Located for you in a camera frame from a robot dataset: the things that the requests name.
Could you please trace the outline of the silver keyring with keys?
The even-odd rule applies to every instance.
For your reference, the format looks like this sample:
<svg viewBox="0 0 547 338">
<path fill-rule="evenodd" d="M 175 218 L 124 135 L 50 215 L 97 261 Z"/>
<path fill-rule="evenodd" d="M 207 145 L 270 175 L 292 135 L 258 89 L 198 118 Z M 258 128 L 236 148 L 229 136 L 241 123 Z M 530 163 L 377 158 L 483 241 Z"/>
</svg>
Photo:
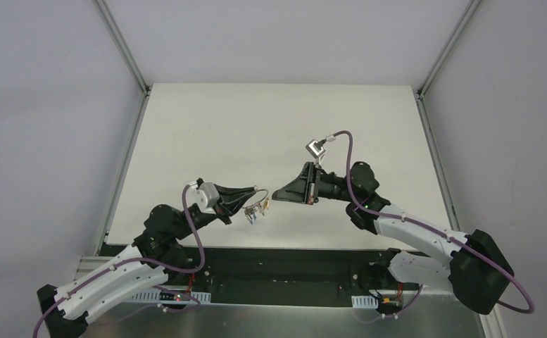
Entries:
<svg viewBox="0 0 547 338">
<path fill-rule="evenodd" d="M 266 210 L 270 207 L 270 192 L 268 189 L 257 189 L 256 193 L 264 193 L 264 196 L 252 204 L 243 207 L 244 217 L 253 225 L 258 216 L 265 216 Z"/>
</svg>

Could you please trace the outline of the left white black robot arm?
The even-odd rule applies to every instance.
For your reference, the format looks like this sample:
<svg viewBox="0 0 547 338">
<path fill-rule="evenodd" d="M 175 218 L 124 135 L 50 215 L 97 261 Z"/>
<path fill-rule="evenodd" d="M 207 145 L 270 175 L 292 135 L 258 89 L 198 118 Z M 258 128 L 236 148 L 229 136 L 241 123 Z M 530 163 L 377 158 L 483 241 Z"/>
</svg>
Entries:
<svg viewBox="0 0 547 338">
<path fill-rule="evenodd" d="M 229 188 L 201 178 L 182 190 L 182 209 L 166 204 L 154 207 L 144 231 L 107 263 L 84 277 L 37 290 L 42 326 L 51 336 L 80 337 L 89 324 L 124 300 L 167 281 L 184 283 L 206 265 L 199 229 L 215 220 L 231 224 L 232 216 L 252 198 L 257 187 Z"/>
</svg>

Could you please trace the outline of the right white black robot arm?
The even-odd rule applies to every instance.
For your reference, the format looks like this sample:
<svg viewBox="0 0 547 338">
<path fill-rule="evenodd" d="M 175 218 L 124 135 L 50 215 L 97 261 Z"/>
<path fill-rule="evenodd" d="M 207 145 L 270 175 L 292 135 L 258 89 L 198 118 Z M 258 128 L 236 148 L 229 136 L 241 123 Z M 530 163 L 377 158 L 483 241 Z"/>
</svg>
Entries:
<svg viewBox="0 0 547 338">
<path fill-rule="evenodd" d="M 307 162 L 298 177 L 272 198 L 307 205 L 321 198 L 347 202 L 346 214 L 358 229 L 395 239 L 424 254 L 416 258 L 400 249 L 387 250 L 375 263 L 375 282 L 380 287 L 425 284 L 452 292 L 476 313 L 490 314 L 514 274 L 494 239 L 481 230 L 466 234 L 435 225 L 423 227 L 421 219 L 381 197 L 378 187 L 366 162 L 354 163 L 344 177 Z"/>
</svg>

